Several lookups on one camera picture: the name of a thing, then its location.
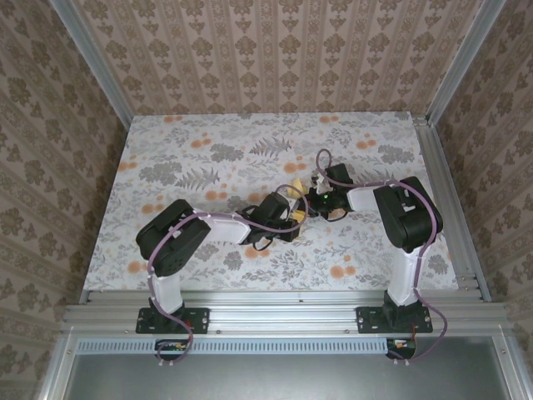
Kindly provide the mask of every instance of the patterned wall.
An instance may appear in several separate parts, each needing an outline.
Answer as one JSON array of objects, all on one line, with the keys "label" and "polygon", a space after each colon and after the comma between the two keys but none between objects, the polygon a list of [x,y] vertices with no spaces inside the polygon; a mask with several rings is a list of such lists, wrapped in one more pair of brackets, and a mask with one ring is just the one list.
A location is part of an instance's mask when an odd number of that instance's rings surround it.
[{"label": "patterned wall", "polygon": [[481,0],[74,0],[135,114],[424,113]]},{"label": "patterned wall", "polygon": [[0,2],[0,398],[32,396],[125,133],[47,0]]},{"label": "patterned wall", "polygon": [[491,292],[533,368],[532,88],[533,2],[508,0],[438,130]]}]

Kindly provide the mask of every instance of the floral tablecloth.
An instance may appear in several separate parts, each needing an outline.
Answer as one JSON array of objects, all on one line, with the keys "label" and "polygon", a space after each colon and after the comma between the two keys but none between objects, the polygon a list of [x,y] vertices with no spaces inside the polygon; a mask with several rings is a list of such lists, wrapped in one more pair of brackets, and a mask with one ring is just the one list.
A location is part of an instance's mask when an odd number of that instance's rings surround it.
[{"label": "floral tablecloth", "polygon": [[[308,184],[323,147],[357,183],[416,175],[431,194],[408,112],[135,117],[85,288],[146,288],[135,236],[163,208],[178,198],[213,212],[258,204],[294,178]],[[384,289],[393,251],[378,212],[351,212],[335,223],[309,220],[295,242],[263,252],[206,243],[180,274],[189,290]],[[426,256],[421,287],[456,288],[443,235]]]}]

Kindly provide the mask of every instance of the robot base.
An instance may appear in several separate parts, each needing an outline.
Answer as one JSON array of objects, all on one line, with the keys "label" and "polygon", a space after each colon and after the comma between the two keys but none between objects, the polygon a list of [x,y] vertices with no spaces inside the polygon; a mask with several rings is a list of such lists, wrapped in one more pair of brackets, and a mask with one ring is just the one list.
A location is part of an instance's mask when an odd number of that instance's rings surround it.
[{"label": "robot base", "polygon": [[[172,315],[187,324],[191,328],[192,333],[202,335],[206,334],[209,328],[209,311],[209,308],[185,308],[182,306]],[[141,308],[139,310],[135,332],[187,334],[187,331],[181,325],[162,316],[154,307]]]},{"label": "robot base", "polygon": [[385,291],[381,307],[356,308],[359,333],[418,333],[433,332],[430,312],[421,302],[397,306]]}]

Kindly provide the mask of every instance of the cable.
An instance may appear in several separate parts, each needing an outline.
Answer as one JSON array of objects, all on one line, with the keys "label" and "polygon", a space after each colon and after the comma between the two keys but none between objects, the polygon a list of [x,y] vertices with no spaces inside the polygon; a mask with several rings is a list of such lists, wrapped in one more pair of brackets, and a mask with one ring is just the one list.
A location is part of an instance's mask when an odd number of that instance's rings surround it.
[{"label": "cable", "polygon": [[328,221],[329,223],[336,223],[337,221],[341,221],[342,219],[346,218],[346,215],[348,215],[348,211],[345,210],[344,214],[342,216],[340,216],[339,218],[326,219],[326,221]]},{"label": "cable", "polygon": [[[416,270],[415,270],[415,280],[413,282],[413,292],[415,293],[415,296],[416,298],[424,305],[426,306],[428,309],[430,309],[432,312],[434,312],[435,314],[437,314],[439,317],[441,317],[442,319],[442,322],[444,323],[444,327],[442,328],[442,331],[441,331],[441,334],[439,335],[439,337],[435,340],[435,342],[430,346],[429,349],[427,349],[425,352],[423,352],[421,355],[419,356],[416,356],[416,357],[413,357],[409,360],[405,360],[406,363],[407,362],[413,362],[413,361],[416,361],[416,360],[420,360],[421,358],[427,356],[428,354],[430,354],[433,350],[435,350],[435,348],[441,343],[442,339],[444,338],[444,336],[446,335],[446,332],[448,330],[448,320],[446,319],[445,315],[439,311],[437,308],[431,306],[423,297],[422,295],[420,295],[420,293],[418,292],[418,282],[420,281],[420,274],[421,274],[421,270],[422,270],[422,257],[424,255],[424,253],[426,252],[426,250],[429,248],[429,246],[433,243],[433,241],[435,240],[435,237],[436,237],[436,230],[437,230],[437,222],[436,222],[436,217],[435,217],[435,213],[433,212],[433,209],[431,208],[431,205],[428,203],[428,201],[424,198],[424,196],[422,196],[416,189],[414,189],[413,187],[409,186],[409,185],[406,185],[405,183],[403,182],[399,182],[395,179],[391,179],[391,180],[388,180],[388,181],[384,181],[384,182],[370,182],[370,183],[365,183],[364,185],[356,185],[356,184],[347,184],[347,183],[343,183],[343,182],[338,182],[338,181],[335,181],[333,179],[331,179],[330,177],[327,176],[327,173],[326,171],[324,171],[321,167],[320,167],[320,156],[322,153],[327,153],[328,157],[329,157],[329,160],[328,160],[328,167],[331,166],[331,152],[329,150],[327,150],[326,148],[323,148],[321,149],[318,154],[316,155],[316,169],[318,170],[318,172],[325,178],[327,179],[330,183],[333,183],[335,185],[338,185],[338,186],[343,186],[344,188],[363,188],[363,187],[366,187],[366,186],[385,186],[385,185],[389,185],[389,184],[395,184],[397,186],[400,186],[402,188],[404,188],[405,190],[407,190],[408,192],[412,193],[413,195],[415,195],[420,201],[421,203],[424,205],[424,207],[427,209],[428,213],[430,214],[430,219],[431,219],[431,235],[429,236],[429,238],[427,239],[426,243],[424,244],[424,246],[422,246],[422,248],[420,249],[420,251],[418,252],[418,257],[417,257],[417,260],[416,260]],[[396,357],[398,357],[399,359],[404,359],[400,354],[396,353],[396,352],[393,352],[393,351],[390,351],[391,354],[395,355]]]},{"label": "cable", "polygon": [[415,342],[415,349],[416,349],[416,325],[413,323],[413,335],[411,336],[411,340]]},{"label": "cable", "polygon": [[270,242],[268,242],[265,246],[261,247],[261,248],[257,248],[256,246],[256,242],[252,244],[252,247],[256,250],[256,252],[262,252],[263,250],[267,250],[268,247],[272,244],[272,242],[274,242],[274,239],[270,239]]},{"label": "cable", "polygon": [[[298,195],[300,195],[300,197],[303,200],[303,202],[305,204],[305,207],[306,207],[303,219],[297,225],[295,225],[294,227],[289,227],[289,228],[285,228],[285,229],[276,229],[276,228],[273,228],[273,227],[263,226],[263,225],[261,225],[259,223],[253,222],[253,221],[248,221],[248,220],[246,220],[245,218],[241,217],[238,214],[227,214],[227,213],[224,213],[224,212],[195,212],[194,214],[191,214],[191,215],[183,218],[174,227],[172,227],[168,231],[168,233],[165,235],[165,237],[163,239],[161,239],[161,241],[157,244],[156,248],[154,248],[152,254],[148,258],[148,264],[147,264],[148,288],[150,289],[150,297],[152,298],[153,305],[156,308],[156,310],[158,310],[158,312],[162,316],[164,316],[164,317],[166,317],[168,319],[171,319],[172,321],[178,323],[181,327],[183,327],[187,331],[187,334],[189,336],[188,342],[187,342],[187,347],[185,348],[183,353],[180,354],[176,358],[176,360],[174,360],[175,363],[177,363],[178,361],[181,361],[189,353],[189,351],[191,350],[192,342],[193,342],[194,339],[193,339],[192,330],[189,328],[189,326],[187,324],[185,324],[181,319],[179,319],[177,317],[174,317],[169,312],[166,312],[162,308],[162,305],[157,300],[156,291],[155,291],[155,288],[154,288],[154,285],[153,285],[153,280],[152,280],[153,279],[153,275],[156,272],[154,267],[153,267],[153,262],[156,259],[157,254],[161,251],[161,249],[165,245],[165,243],[174,235],[174,233],[179,231],[186,223],[190,222],[194,218],[217,217],[217,218],[231,219],[231,220],[239,221],[241,223],[245,223],[247,225],[252,225],[253,227],[256,227],[256,228],[264,229],[264,230],[266,230],[268,232],[272,232],[272,233],[289,233],[289,232],[296,231],[297,229],[300,229],[300,227],[303,225],[303,223],[307,220],[307,215],[309,213],[309,202],[307,201],[307,199],[306,199],[305,195],[303,194],[303,192],[300,191],[300,189],[298,189],[297,187],[294,187],[292,185],[284,184],[284,185],[280,185],[279,187],[277,187],[276,192],[279,192],[279,190],[282,189],[282,188],[291,188],[296,193],[298,193]],[[159,359],[160,363],[162,363],[164,360],[162,360],[160,354],[161,354],[160,351],[157,352],[158,359]]]},{"label": "cable", "polygon": [[[181,343],[173,341],[173,340],[167,340],[167,341],[165,341],[163,343],[161,343],[161,342],[159,343],[159,346],[157,347],[156,358],[159,360],[159,365],[160,366],[163,365],[163,359],[162,359],[162,355],[161,355],[161,350],[164,347],[166,347],[166,346],[171,346],[171,345],[175,345],[175,344],[181,344]],[[177,359],[176,360],[169,360],[168,364],[170,366],[174,365],[174,361],[177,361]]]}]

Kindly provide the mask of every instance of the perforated metal strip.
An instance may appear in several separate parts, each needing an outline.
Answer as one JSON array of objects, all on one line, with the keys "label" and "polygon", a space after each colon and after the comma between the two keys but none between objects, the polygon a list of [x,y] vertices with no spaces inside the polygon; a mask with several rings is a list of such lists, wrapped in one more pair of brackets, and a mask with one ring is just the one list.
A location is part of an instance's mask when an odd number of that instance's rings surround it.
[{"label": "perforated metal strip", "polygon": [[[76,354],[154,354],[156,339],[80,339]],[[191,354],[385,354],[385,338],[196,338]]]}]

